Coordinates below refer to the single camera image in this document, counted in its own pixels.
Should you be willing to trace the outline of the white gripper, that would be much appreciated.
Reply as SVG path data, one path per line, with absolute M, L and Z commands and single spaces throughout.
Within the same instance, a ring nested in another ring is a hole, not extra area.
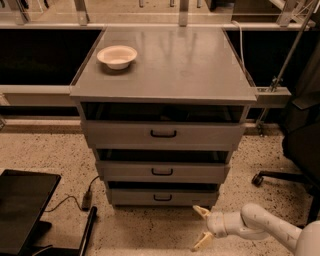
M 225 238 L 228 235 L 239 235 L 244 227 L 243 220 L 239 212 L 210 212 L 208 209 L 194 205 L 193 209 L 206 220 L 206 225 L 210 232 L 203 232 L 200 239 L 191 248 L 192 252 L 197 252 L 208 247 L 213 238 Z

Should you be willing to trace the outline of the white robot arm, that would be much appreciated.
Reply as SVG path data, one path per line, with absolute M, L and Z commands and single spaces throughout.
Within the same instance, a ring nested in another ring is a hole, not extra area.
M 192 251 L 203 249 L 214 238 L 234 235 L 246 240 L 263 240 L 272 236 L 294 256 L 320 256 L 320 221 L 311 222 L 301 229 L 254 203 L 227 213 L 209 211 L 198 205 L 193 209 L 204 219 L 207 231 Z

